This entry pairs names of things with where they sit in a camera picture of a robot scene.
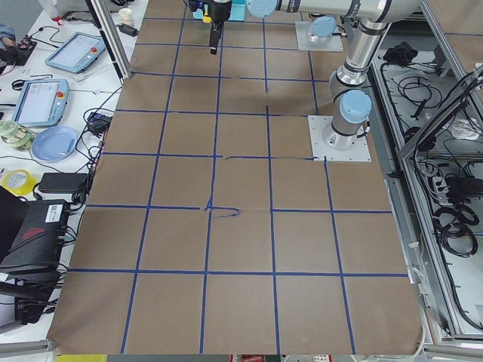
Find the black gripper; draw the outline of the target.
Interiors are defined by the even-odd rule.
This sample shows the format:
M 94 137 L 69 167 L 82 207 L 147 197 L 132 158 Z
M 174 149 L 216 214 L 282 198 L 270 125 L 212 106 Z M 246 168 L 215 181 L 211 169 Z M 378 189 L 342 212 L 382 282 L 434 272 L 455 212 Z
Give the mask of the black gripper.
M 218 45 L 223 34 L 223 22 L 230 18 L 231 9 L 232 0 L 209 1 L 209 16 L 213 21 L 209 35 L 209 47 L 212 55 L 217 55 Z

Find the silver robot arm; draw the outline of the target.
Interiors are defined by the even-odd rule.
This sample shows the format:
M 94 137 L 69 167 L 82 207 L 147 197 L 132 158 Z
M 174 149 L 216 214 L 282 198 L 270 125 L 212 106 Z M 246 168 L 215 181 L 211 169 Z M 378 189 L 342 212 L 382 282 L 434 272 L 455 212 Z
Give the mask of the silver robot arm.
M 315 44 L 324 44 L 331 40 L 337 22 L 333 17 L 324 15 L 316 17 L 309 28 L 310 41 Z
M 344 64 L 331 76 L 334 117 L 322 131 L 323 141 L 340 152 L 352 148 L 359 128 L 371 112 L 371 99 L 361 86 L 387 29 L 392 23 L 411 15 L 420 4 L 420 1 L 411 0 L 247 2 L 249 12 L 257 18 L 285 11 L 340 15 L 359 20 Z

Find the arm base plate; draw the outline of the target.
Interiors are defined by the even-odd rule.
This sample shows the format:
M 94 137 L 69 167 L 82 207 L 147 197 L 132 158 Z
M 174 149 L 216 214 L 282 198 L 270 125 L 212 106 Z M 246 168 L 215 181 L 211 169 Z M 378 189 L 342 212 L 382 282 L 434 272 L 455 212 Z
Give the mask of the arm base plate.
M 342 52 L 343 43 L 340 35 L 317 36 L 308 21 L 295 22 L 297 46 L 300 51 Z
M 332 128 L 332 116 L 308 117 L 312 157 L 316 161 L 371 162 L 363 127 L 352 136 L 342 136 Z

